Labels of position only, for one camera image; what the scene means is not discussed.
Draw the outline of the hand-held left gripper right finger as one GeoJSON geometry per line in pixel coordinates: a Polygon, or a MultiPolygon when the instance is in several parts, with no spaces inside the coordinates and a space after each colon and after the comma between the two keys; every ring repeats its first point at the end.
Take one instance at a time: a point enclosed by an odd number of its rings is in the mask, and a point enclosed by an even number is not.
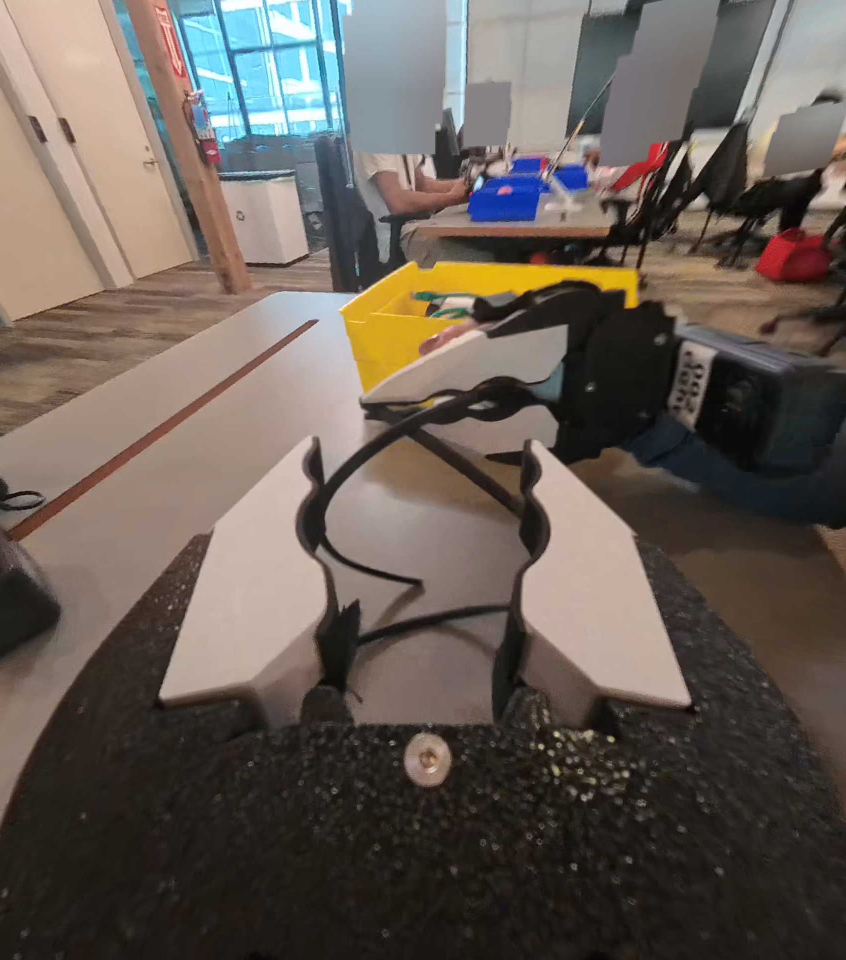
{"type": "Polygon", "coordinates": [[[494,657],[494,719],[524,689],[571,728],[609,701],[686,712],[692,697],[632,528],[536,439],[524,444],[520,492],[527,560],[494,657]]]}

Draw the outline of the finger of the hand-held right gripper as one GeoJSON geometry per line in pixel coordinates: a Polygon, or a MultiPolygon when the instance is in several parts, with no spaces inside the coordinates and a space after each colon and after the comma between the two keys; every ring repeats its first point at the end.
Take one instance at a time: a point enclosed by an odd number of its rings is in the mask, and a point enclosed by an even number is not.
{"type": "Polygon", "coordinates": [[[517,457],[530,440],[552,449],[558,422],[541,403],[484,399],[467,408],[459,405],[422,429],[441,443],[477,457],[517,457]]]}
{"type": "Polygon", "coordinates": [[[360,406],[424,402],[497,379],[526,386],[545,382],[567,354],[569,325],[517,332],[511,326],[505,321],[492,329],[466,330],[381,380],[360,397],[360,406]]]}

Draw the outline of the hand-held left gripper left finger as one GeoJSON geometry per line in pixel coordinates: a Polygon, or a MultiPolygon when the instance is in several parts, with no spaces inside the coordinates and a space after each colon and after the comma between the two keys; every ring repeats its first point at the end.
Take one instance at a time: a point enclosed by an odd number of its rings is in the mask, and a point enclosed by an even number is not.
{"type": "Polygon", "coordinates": [[[300,440],[213,526],[159,691],[165,708],[237,701],[301,722],[312,690],[345,702],[361,610],[341,606],[325,535],[321,441],[300,440]]]}

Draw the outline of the yellow bin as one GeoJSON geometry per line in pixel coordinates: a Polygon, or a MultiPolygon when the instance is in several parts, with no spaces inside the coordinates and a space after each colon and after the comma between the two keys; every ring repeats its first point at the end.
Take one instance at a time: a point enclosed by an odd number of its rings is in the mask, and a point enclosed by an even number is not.
{"type": "Polygon", "coordinates": [[[417,360],[424,340],[463,321],[463,297],[523,294],[561,281],[622,291],[627,307],[640,298],[641,274],[633,268],[443,261],[394,270],[340,309],[363,390],[417,360]]]}

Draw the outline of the person's right forearm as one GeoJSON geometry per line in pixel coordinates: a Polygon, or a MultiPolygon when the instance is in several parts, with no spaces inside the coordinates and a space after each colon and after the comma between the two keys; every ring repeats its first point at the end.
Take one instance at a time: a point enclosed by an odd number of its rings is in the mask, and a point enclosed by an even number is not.
{"type": "Polygon", "coordinates": [[[846,419],[814,471],[786,478],[741,470],[669,416],[622,450],[643,468],[663,470],[755,515],[846,529],[846,419]]]}

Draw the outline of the person's right hand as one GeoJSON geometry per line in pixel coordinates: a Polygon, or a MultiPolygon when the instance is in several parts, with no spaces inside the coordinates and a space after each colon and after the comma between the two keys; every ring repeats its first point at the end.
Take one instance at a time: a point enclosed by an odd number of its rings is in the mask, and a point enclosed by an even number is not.
{"type": "Polygon", "coordinates": [[[418,354],[421,357],[432,354],[460,337],[464,337],[473,331],[483,330],[486,326],[485,323],[479,323],[475,318],[466,318],[450,324],[424,340],[418,348],[418,354]]]}

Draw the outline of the wooden office table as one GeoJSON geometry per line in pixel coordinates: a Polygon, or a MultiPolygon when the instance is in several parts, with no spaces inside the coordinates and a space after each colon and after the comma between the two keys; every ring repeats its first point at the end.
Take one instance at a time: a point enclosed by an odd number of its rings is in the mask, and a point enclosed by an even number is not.
{"type": "Polygon", "coordinates": [[[601,210],[594,198],[584,199],[582,206],[569,211],[549,210],[541,206],[532,221],[477,222],[471,218],[465,206],[457,205],[437,212],[428,219],[414,221],[410,226],[415,236],[425,239],[598,239],[608,236],[614,224],[612,217],[601,210]]]}

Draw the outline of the small blue bin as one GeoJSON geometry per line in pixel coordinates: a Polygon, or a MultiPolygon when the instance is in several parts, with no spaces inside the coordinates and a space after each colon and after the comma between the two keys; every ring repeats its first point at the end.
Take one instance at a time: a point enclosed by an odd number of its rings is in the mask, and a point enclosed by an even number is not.
{"type": "Polygon", "coordinates": [[[474,223],[535,222],[546,191],[546,183],[538,176],[483,178],[470,194],[467,213],[474,223]]]}
{"type": "MultiPolygon", "coordinates": [[[[511,177],[529,177],[544,181],[549,166],[550,159],[546,155],[518,155],[511,162],[508,174],[511,177]]],[[[571,163],[557,166],[551,181],[544,182],[544,187],[549,189],[555,182],[559,182],[570,192],[585,190],[589,187],[589,174],[584,165],[571,163]]]]}

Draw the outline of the black office chair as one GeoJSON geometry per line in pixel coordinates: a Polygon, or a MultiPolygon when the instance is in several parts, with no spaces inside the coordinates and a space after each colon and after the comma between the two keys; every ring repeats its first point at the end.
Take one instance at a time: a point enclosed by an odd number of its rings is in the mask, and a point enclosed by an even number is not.
{"type": "Polygon", "coordinates": [[[333,291],[357,294],[392,269],[391,225],[375,220],[349,169],[345,140],[322,134],[313,142],[333,291]]]}

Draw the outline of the red bag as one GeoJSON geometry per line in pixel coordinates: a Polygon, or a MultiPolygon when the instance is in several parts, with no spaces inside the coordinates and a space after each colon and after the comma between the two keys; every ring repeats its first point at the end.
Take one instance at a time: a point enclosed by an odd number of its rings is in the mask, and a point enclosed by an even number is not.
{"type": "Polygon", "coordinates": [[[833,257],[823,234],[795,227],[778,232],[769,239],[754,271],[775,283],[817,283],[826,278],[833,257]]]}

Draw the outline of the red fire extinguisher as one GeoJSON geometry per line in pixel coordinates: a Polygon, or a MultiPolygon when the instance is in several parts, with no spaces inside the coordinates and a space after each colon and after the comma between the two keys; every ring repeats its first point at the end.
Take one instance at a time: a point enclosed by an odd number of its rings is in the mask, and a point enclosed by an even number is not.
{"type": "Polygon", "coordinates": [[[219,168],[223,158],[203,91],[195,89],[187,92],[182,109],[201,161],[209,167],[219,168]]]}

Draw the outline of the wooden post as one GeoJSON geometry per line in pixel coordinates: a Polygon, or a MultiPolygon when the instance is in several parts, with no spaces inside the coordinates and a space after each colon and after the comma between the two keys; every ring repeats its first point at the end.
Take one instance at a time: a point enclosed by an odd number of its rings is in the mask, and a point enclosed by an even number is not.
{"type": "Polygon", "coordinates": [[[219,176],[206,160],[192,125],[196,95],[169,3],[127,1],[125,5],[220,289],[229,295],[247,293],[252,279],[219,176]]]}

